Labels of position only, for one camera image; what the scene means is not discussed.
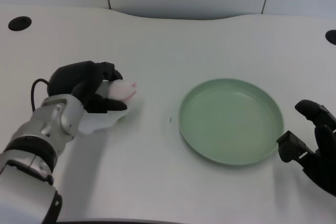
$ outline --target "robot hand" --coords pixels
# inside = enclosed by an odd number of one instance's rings
[[[336,118],[323,106],[302,100],[295,109],[313,122],[318,149],[314,153],[290,131],[278,139],[279,155],[288,163],[295,160],[303,172],[319,187],[336,196]]]
[[[114,64],[84,61],[61,67],[51,76],[48,95],[72,94],[84,106],[88,113],[106,113],[107,111],[126,110],[121,101],[103,98],[95,94],[103,80],[122,80]]]
[[[56,222],[62,206],[52,185],[57,160],[77,135],[84,109],[90,113],[127,109],[120,101],[96,94],[103,80],[118,79],[122,76],[113,64],[86,61],[59,68],[46,82],[49,97],[36,110],[33,106],[30,120],[0,154],[1,224]]]

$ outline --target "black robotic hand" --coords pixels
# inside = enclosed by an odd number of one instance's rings
[[[107,113],[111,110],[126,110],[121,101],[103,98],[96,94],[103,80],[122,80],[114,64],[84,61],[60,67],[49,80],[48,95],[72,94],[88,113]]]
[[[315,125],[318,149],[313,152],[306,144],[287,131],[278,139],[279,155],[288,163],[295,160],[303,172],[319,187],[336,196],[336,118],[318,103],[302,100],[295,109]]]

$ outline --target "plate rim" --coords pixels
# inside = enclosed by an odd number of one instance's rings
[[[247,84],[249,84],[249,85],[251,85],[251,86],[253,86],[253,87],[255,87],[255,88],[261,90],[261,91],[264,92],[266,95],[268,95],[268,96],[272,99],[272,101],[274,102],[274,104],[276,105],[276,107],[278,108],[278,110],[279,110],[279,112],[280,112],[281,125],[282,125],[282,127],[281,127],[281,128],[282,128],[282,129],[281,129],[281,134],[284,133],[284,130],[285,130],[285,121],[284,121],[284,117],[283,117],[282,111],[281,111],[281,109],[280,109],[280,106],[279,106],[279,104],[276,102],[276,100],[275,100],[271,95],[269,95],[265,90],[263,90],[262,88],[260,88],[260,87],[258,87],[258,86],[256,86],[256,85],[254,85],[254,84],[252,84],[252,83],[250,83],[250,82],[248,82],[248,81],[243,81],[243,80],[234,79],[234,78],[216,78],[216,79],[211,79],[211,80],[204,81],[204,82],[202,82],[202,83],[200,83],[200,84],[194,86],[194,87],[191,88],[190,91],[183,97],[182,102],[181,102],[180,107],[179,107],[179,117],[178,117],[178,122],[179,122],[179,123],[178,123],[178,124],[179,124],[178,126],[179,126],[179,127],[178,127],[178,128],[180,129],[180,133],[182,134],[182,137],[183,137],[184,141],[185,141],[185,142],[191,147],[191,149],[193,149],[197,154],[201,155],[202,157],[207,158],[208,160],[211,160],[211,161],[213,161],[213,162],[216,162],[216,163],[218,163],[218,164],[222,164],[222,165],[232,165],[232,166],[250,165],[250,164],[258,163],[258,162],[264,160],[265,158],[267,158],[268,156],[270,156],[272,153],[274,153],[275,150],[278,148],[278,146],[277,146],[277,142],[275,142],[275,146],[274,146],[273,149],[271,149],[271,150],[270,150],[268,153],[266,153],[264,156],[262,156],[261,158],[255,160],[255,161],[253,161],[253,162],[225,163],[225,162],[220,162],[220,161],[218,161],[218,160],[215,160],[215,159],[213,159],[213,158],[211,158],[211,157],[208,157],[208,156],[202,154],[200,151],[196,150],[196,149],[189,143],[189,141],[187,140],[187,138],[186,138],[186,136],[185,136],[185,134],[184,134],[184,132],[183,132],[182,126],[181,126],[181,109],[182,109],[182,105],[183,105],[185,99],[188,97],[188,95],[189,95],[191,92],[193,92],[193,91],[194,91],[195,89],[197,89],[199,86],[204,85],[204,84],[206,84],[207,82],[220,81],[220,80],[244,82],[244,83],[247,83]]]

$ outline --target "robotic finger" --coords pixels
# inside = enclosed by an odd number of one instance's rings
[[[288,163],[291,160],[303,167],[303,172],[319,187],[336,196],[336,118],[318,103],[302,100],[295,109],[313,122],[318,149],[313,152],[306,144],[287,131],[278,140],[279,156]]]

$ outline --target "green plate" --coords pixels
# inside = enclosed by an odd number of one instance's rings
[[[284,121],[275,101],[244,81],[204,82],[184,98],[179,112],[184,139],[213,161],[246,165],[277,149]]]

